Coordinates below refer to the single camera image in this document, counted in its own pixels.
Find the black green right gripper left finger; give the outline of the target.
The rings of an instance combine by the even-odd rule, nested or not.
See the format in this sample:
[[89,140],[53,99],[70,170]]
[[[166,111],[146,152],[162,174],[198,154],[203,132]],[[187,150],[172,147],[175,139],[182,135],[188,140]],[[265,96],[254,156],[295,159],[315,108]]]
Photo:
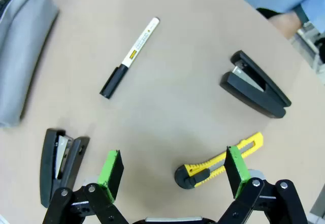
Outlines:
[[77,191],[60,187],[54,192],[43,223],[83,223],[93,215],[100,223],[127,223],[114,205],[123,170],[120,151],[109,151],[97,182]]

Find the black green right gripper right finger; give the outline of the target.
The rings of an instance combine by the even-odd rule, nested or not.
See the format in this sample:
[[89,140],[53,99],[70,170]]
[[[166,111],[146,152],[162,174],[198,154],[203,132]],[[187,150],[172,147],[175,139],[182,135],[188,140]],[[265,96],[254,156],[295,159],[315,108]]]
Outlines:
[[236,146],[228,146],[224,167],[234,201],[218,223],[246,223],[253,211],[265,214],[269,223],[307,223],[301,200],[292,181],[275,184],[251,176]]

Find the person's left hand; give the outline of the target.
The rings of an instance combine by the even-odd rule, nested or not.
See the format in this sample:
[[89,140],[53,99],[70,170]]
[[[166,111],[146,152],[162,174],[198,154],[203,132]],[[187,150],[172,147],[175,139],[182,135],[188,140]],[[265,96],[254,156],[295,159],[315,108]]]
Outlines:
[[302,27],[302,23],[294,11],[275,15],[269,19],[269,22],[277,28],[286,39],[292,38]]

